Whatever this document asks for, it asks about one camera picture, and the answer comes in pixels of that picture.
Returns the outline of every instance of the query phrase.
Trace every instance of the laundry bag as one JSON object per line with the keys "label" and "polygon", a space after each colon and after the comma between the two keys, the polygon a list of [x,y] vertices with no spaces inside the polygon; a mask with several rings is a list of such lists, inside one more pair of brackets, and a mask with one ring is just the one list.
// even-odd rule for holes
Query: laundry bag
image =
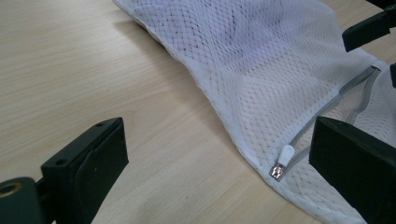
{"label": "laundry bag", "polygon": [[[396,147],[389,66],[346,53],[334,12],[318,0],[114,0],[205,93],[242,156],[290,202],[326,223],[365,223],[308,162],[316,116]],[[293,147],[283,174],[279,154]]]}

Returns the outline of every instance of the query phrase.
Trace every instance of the screw hole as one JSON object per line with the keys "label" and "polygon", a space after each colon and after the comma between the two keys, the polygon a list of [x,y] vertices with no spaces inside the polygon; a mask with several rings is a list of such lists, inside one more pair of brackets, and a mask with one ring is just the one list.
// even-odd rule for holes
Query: screw hole
{"label": "screw hole", "polygon": [[56,161],[55,164],[56,164],[56,165],[63,165],[63,164],[65,164],[66,162],[67,162],[67,160],[62,159],[62,160]]}
{"label": "screw hole", "polygon": [[22,188],[21,183],[11,183],[0,187],[0,198],[5,198],[13,193],[18,192]]}

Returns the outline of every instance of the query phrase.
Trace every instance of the white mesh bag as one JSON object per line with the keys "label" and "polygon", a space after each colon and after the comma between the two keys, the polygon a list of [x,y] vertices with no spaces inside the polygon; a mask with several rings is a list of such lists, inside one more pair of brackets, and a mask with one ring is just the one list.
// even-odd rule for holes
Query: white mesh bag
{"label": "white mesh bag", "polygon": [[[396,92],[386,64],[345,53],[332,10],[317,0],[114,2],[187,66],[266,183],[324,222],[364,223],[309,165],[312,123],[345,120],[395,147]],[[276,181],[285,145],[297,153]]]}

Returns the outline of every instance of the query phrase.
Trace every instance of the metal zipper slider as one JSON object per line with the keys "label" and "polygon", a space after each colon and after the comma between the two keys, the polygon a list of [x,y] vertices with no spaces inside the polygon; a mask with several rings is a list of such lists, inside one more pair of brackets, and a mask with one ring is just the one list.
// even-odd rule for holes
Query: metal zipper slider
{"label": "metal zipper slider", "polygon": [[291,158],[294,155],[294,147],[285,145],[280,151],[279,158],[277,159],[276,165],[271,169],[271,177],[279,179],[283,174],[283,169],[288,165]]}

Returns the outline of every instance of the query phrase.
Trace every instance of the wood grain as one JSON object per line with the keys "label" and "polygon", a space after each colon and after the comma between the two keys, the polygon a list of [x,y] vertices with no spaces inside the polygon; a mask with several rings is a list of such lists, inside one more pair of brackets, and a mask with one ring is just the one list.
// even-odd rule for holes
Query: wood grain
{"label": "wood grain", "polygon": [[[347,28],[377,9],[325,1]],[[367,50],[396,62],[394,35]],[[242,158],[188,70],[109,0],[0,1],[0,182],[123,117],[131,163],[93,223],[320,223]]]}

